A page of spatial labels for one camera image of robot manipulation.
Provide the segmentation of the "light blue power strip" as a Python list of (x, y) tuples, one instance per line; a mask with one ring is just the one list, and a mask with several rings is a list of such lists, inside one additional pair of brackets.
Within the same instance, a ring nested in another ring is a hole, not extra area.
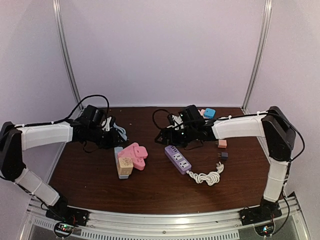
[[(116, 167), (118, 166), (118, 153), (121, 152), (122, 150), (123, 150), (123, 147), (121, 147), (121, 146), (117, 146), (113, 150), (114, 151), (114, 158), (115, 158)], [(118, 178), (121, 179), (121, 180), (128, 179), (129, 175), (124, 175), (124, 174), (118, 173)]]

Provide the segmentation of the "pink triangular socket adapter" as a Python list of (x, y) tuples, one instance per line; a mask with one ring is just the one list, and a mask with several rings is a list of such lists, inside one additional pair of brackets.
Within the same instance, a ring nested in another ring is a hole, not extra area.
[(117, 153), (118, 158), (131, 158), (133, 167), (139, 171), (145, 169), (145, 159), (148, 157), (147, 149), (134, 142)]

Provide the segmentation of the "beige cube socket adapter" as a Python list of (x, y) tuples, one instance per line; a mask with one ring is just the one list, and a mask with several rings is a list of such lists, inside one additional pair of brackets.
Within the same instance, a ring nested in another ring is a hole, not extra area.
[(130, 175), (133, 171), (134, 165), (130, 157), (119, 157), (117, 172), (121, 175)]

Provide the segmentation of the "purple power strip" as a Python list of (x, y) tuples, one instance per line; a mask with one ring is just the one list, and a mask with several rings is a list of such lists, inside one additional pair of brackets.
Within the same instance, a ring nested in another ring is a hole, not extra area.
[(187, 171), (191, 170), (192, 165), (175, 146), (166, 146), (164, 153), (182, 175), (185, 175)]

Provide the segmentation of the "salmon pink plug adapter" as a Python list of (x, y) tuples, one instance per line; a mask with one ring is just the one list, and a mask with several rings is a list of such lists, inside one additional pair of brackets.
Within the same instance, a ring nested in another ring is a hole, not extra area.
[(215, 144), (219, 149), (226, 149), (228, 146), (227, 140), (225, 139), (218, 139)]

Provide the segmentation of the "dark grey plug adapter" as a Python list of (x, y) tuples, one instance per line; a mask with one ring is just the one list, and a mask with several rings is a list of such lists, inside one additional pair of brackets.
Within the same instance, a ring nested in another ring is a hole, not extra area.
[(226, 161), (229, 158), (229, 154), (227, 152), (220, 152), (217, 154), (218, 158), (222, 161)]

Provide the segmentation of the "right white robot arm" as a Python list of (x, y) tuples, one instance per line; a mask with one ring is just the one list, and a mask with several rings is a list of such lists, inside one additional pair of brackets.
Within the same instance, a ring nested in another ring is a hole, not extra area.
[(277, 203), (288, 180), (292, 151), (298, 130), (277, 106), (266, 111), (240, 116), (205, 118), (193, 104), (178, 115), (168, 114), (169, 126), (160, 127), (154, 141), (162, 145), (186, 147), (190, 142), (225, 140), (229, 138), (265, 138), (270, 168), (260, 205), (256, 210), (259, 220), (275, 215)]

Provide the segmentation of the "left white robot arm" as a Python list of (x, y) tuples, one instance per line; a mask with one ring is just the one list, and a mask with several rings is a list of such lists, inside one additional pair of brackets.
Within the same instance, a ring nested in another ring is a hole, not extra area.
[(0, 173), (1, 178), (27, 190), (42, 203), (61, 222), (72, 218), (67, 199), (27, 168), (23, 162), (23, 152), (51, 144), (88, 142), (99, 149), (111, 149), (123, 145), (127, 136), (108, 117), (102, 126), (64, 120), (60, 123), (14, 125), (5, 122), (0, 130)]

